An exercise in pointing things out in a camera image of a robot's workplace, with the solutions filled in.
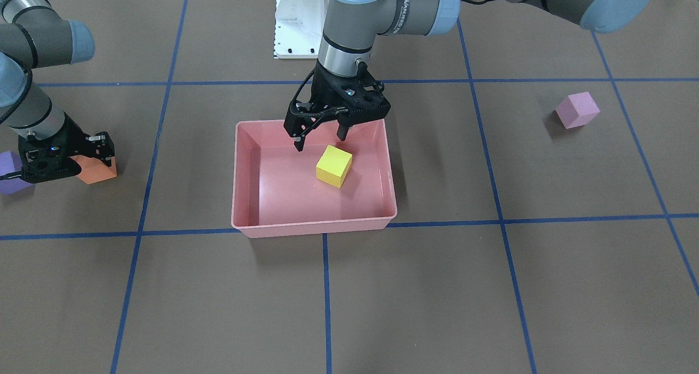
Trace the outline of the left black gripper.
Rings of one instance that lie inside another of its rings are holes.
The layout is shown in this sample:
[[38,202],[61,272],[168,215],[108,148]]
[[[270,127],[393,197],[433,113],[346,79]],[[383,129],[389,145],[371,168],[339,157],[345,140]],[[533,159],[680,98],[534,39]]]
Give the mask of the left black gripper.
[[306,137],[321,123],[337,120],[336,135],[345,141],[352,126],[388,115],[391,103],[383,95],[384,83],[375,80],[366,63],[357,68],[355,76],[341,77],[316,63],[302,81],[284,119],[284,129],[298,152],[304,150]]

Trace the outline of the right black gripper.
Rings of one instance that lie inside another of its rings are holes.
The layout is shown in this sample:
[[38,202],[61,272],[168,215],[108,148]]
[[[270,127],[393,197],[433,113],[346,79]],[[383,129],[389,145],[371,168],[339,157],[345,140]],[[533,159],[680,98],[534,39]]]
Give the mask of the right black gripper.
[[67,117],[57,133],[49,138],[20,136],[18,153],[22,162],[19,178],[30,184],[38,184],[80,174],[82,168],[72,159],[77,155],[112,164],[115,145],[108,132],[88,135],[72,118]]

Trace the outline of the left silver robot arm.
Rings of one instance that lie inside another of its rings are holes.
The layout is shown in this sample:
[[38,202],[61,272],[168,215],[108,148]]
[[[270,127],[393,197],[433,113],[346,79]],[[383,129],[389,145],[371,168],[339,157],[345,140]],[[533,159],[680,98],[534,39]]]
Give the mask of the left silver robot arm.
[[[499,0],[329,0],[321,20],[310,99],[294,96],[283,123],[297,151],[307,136],[326,122],[339,123],[337,137],[363,123],[382,120],[390,102],[384,84],[369,73],[377,36],[435,36],[456,24],[461,5],[486,5]],[[641,13],[650,0],[505,0],[534,6],[587,31],[611,33]]]

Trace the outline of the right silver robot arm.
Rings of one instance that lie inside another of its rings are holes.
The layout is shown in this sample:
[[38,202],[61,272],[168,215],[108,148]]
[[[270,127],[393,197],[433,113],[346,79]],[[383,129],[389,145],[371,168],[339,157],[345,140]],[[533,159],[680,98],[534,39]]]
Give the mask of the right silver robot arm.
[[18,137],[20,167],[3,181],[28,184],[79,176],[88,184],[116,175],[110,135],[85,133],[33,79],[38,68],[89,61],[90,29],[65,20],[48,0],[2,0],[2,123]]

